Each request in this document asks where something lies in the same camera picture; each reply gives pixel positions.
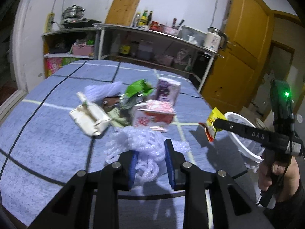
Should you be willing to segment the right hand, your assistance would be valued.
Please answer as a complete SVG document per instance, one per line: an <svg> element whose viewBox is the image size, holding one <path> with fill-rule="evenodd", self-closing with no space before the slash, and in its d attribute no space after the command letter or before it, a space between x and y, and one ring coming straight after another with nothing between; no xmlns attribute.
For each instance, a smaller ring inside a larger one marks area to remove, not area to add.
<svg viewBox="0 0 305 229"><path fill-rule="evenodd" d="M288 168L286 166L286 163L276 161L272 167L268 167L264 160L258 168L258 187L261 191L267 191L272 185L270 171L274 175L283 176L283 187L277 196L278 202L289 200L296 193L300 183L300 173L295 157L292 157Z"/></svg>

